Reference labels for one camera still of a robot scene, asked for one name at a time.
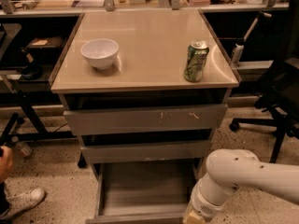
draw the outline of can lid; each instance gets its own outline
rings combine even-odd
[[[191,43],[191,46],[194,47],[195,49],[206,49],[207,48],[206,41],[202,41],[202,40],[193,41]]]
[[[18,137],[18,136],[13,136],[13,137],[11,138],[11,141],[12,141],[13,143],[16,143],[16,142],[19,141],[19,137]]]

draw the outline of person's leg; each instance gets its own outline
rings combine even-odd
[[[7,195],[4,192],[4,183],[0,184],[0,216],[4,214],[9,208],[9,202],[7,201]]]

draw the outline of aluminum can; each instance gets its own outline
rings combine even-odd
[[[187,64],[184,70],[186,80],[197,82],[202,79],[208,52],[209,48],[204,40],[193,41],[188,46]]]
[[[32,149],[24,141],[20,141],[17,136],[13,136],[11,141],[15,144],[19,155],[23,158],[27,158],[32,154]]]

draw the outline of white shoe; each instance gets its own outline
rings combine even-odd
[[[19,196],[7,198],[10,207],[0,220],[9,220],[21,211],[26,211],[39,205],[45,198],[46,192],[43,189],[26,191]]]

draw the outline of floor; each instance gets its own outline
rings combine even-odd
[[[3,131],[10,114],[15,108],[0,108],[0,132]],[[68,127],[59,106],[37,108],[36,112],[51,132]],[[267,117],[252,107],[229,108],[220,128],[215,132],[212,150],[218,148],[242,148],[254,152],[261,161],[268,161],[275,138],[273,128],[258,128],[242,125],[233,133],[228,126],[233,117]],[[21,126],[18,132],[34,132],[30,122]],[[36,187],[46,190],[43,203],[13,219],[14,224],[74,224],[85,223],[93,218],[97,181],[92,169],[79,169],[79,144],[76,139],[40,141],[28,143],[33,150],[29,158],[22,158],[16,150],[15,170],[7,180],[11,195]],[[280,151],[278,163],[299,163],[298,140],[286,137]],[[231,198],[210,223],[227,224],[280,224],[298,223],[299,206],[280,200],[257,189],[244,188]]]

